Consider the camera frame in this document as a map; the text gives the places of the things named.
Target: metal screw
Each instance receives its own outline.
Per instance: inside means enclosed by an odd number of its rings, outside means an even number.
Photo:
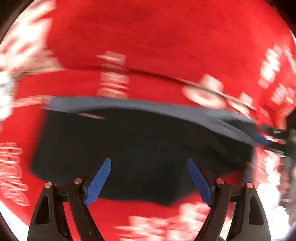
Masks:
[[[217,178],[217,179],[216,179],[216,182],[217,182],[218,184],[223,184],[223,183],[224,183],[224,180],[223,180],[222,178]]]
[[[254,187],[254,185],[252,183],[247,183],[247,187],[251,189]]]
[[[82,182],[82,179],[81,178],[76,178],[75,180],[74,180],[74,183],[75,184],[80,184]]]
[[[46,188],[50,188],[51,186],[52,186],[52,183],[46,183],[46,184],[45,184],[45,187],[46,187]]]

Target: white logo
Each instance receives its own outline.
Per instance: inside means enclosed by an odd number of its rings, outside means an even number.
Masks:
[[[16,143],[0,143],[0,192],[20,206],[29,206],[24,194],[28,186],[21,182],[22,170],[18,163],[22,149]]]
[[[228,103],[235,111],[247,117],[250,109],[254,109],[250,96],[242,92],[237,101],[236,98],[224,94],[223,83],[208,74],[203,75],[200,86],[204,89],[187,85],[182,91],[188,99],[207,108],[225,109]]]
[[[290,63],[290,67],[291,67],[292,71],[294,72],[294,74],[296,74],[296,61],[293,58],[293,55],[291,54],[291,50],[286,45],[284,46],[284,54]]]
[[[130,226],[118,226],[122,230],[120,241],[191,241],[200,231],[210,208],[205,203],[183,203],[180,215],[170,218],[146,218],[129,216]],[[231,219],[226,217],[221,236],[226,238]]]
[[[55,8],[55,0],[36,0],[17,18],[0,44],[0,68],[10,75],[63,69],[46,47],[52,19],[42,18]]]
[[[267,89],[268,86],[275,80],[276,73],[280,71],[279,58],[283,50],[275,45],[273,49],[267,49],[266,60],[262,62],[260,68],[261,78],[258,81],[258,85]]]
[[[124,65],[126,56],[123,54],[113,53],[111,51],[106,51],[105,55],[97,55],[98,58],[104,59],[107,62],[113,64]],[[108,64],[109,68],[117,69],[118,66]],[[122,74],[117,74],[114,72],[103,72],[101,73],[102,86],[98,91],[97,95],[116,98],[116,99],[127,99],[128,95],[123,90],[128,89],[127,84],[129,83],[129,77]]]

